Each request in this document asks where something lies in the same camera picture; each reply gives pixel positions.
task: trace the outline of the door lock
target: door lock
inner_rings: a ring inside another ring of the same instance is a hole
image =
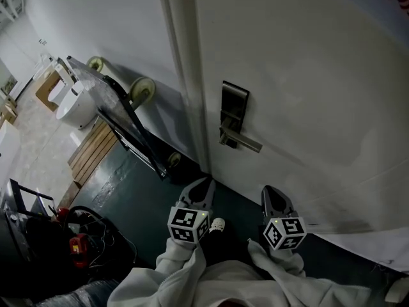
[[[245,89],[223,82],[219,143],[233,149],[237,148],[237,144],[240,143],[242,146],[260,153],[263,145],[240,134],[249,94],[250,92]]]

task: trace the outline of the dark green floor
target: dark green floor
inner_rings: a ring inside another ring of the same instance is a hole
[[[184,185],[161,181],[149,167],[117,143],[81,189],[74,205],[92,208],[109,218],[138,249],[139,258],[154,267],[169,237],[167,218]],[[217,184],[213,212],[227,219],[240,240],[258,240],[262,222],[260,206]],[[315,235],[298,249],[307,276],[328,278],[340,284],[363,285],[376,296],[371,306],[381,306],[386,290],[399,272],[345,251]]]

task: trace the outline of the wooden board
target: wooden board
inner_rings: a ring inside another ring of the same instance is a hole
[[[72,176],[74,179],[77,178],[81,169],[88,162],[89,158],[94,154],[95,150],[102,144],[102,141],[108,136],[109,133],[112,133],[111,128],[108,125],[104,125],[99,133],[96,134],[91,143],[88,145],[87,149],[80,155],[78,161],[75,163],[75,166],[72,168]]]
[[[84,185],[88,178],[91,176],[91,174],[95,171],[96,167],[100,164],[102,159],[108,154],[109,150],[115,145],[117,142],[117,138],[115,135],[107,142],[107,144],[104,146],[104,148],[101,150],[101,152],[97,155],[96,159],[92,162],[92,164],[89,166],[87,171],[84,173],[82,178],[79,180],[80,185]]]
[[[105,124],[105,122],[98,117],[96,120],[91,132],[85,137],[82,141],[80,146],[75,150],[71,158],[68,160],[68,165],[70,165],[71,169],[75,166],[75,163],[78,161],[81,154],[87,149],[87,147],[91,144],[92,140],[95,136],[101,131],[101,127]]]
[[[81,186],[79,184],[72,182],[64,194],[63,199],[61,199],[59,202],[57,208],[70,208],[80,189]]]
[[[114,136],[115,136],[114,133],[112,131],[109,131],[108,135],[104,138],[104,140],[102,140],[102,142],[97,146],[97,148],[92,151],[92,154],[89,156],[88,160],[83,165],[80,172],[78,172],[78,174],[74,177],[75,181],[78,182],[79,179],[81,179],[82,176],[84,176],[88,168],[92,165],[94,160],[98,157],[98,154],[105,148],[105,146]]]

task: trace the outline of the white door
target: white door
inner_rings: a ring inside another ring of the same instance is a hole
[[[286,193],[316,233],[397,228],[409,210],[406,48],[346,0],[196,0],[212,175],[261,202]],[[222,82],[250,91],[219,144]]]

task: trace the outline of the white wall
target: white wall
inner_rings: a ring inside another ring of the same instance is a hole
[[[45,50],[39,39],[25,14],[0,32],[0,59],[18,82],[34,75],[34,66]]]
[[[0,87],[7,83],[7,80],[10,78],[10,76],[11,76],[10,71],[0,59]]]
[[[155,100],[138,113],[144,126],[196,159],[161,0],[26,0],[26,13],[55,57],[102,56],[128,82],[155,80]]]

